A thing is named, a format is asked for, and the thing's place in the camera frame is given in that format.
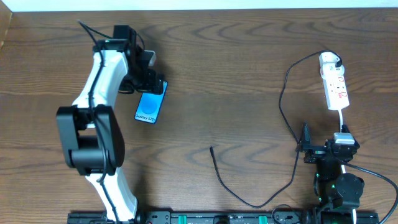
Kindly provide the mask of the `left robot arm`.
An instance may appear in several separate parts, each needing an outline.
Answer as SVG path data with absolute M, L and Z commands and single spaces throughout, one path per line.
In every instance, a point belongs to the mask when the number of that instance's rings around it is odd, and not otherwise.
M 129 25 L 93 41 L 93 66 L 78 98 L 56 120 L 65 163 L 97 191 L 103 212 L 71 212 L 68 223 L 147 223 L 122 168 L 125 142 L 114 113 L 117 95 L 138 92 L 133 118 L 157 122 L 168 83 L 153 66 L 156 53 Z

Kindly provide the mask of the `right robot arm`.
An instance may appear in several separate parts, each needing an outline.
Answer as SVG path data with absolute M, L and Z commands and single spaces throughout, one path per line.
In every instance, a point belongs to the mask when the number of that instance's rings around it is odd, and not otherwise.
M 302 223 L 355 224 L 358 221 L 356 209 L 360 206 L 364 180 L 348 173 L 344 166 L 359 148 L 345 124 L 341 132 L 322 146 L 312 144 L 308 124 L 303 124 L 296 151 L 305 154 L 305 163 L 316 165 L 313 189 L 319 205 L 304 211 Z

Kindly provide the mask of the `blue screen Samsung smartphone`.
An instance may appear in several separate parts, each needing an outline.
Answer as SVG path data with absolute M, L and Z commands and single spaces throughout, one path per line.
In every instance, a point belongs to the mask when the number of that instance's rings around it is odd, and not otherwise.
M 164 91 L 161 95 L 143 93 L 141 95 L 134 119 L 145 123 L 155 124 L 159 117 L 167 87 L 168 82 L 163 82 Z

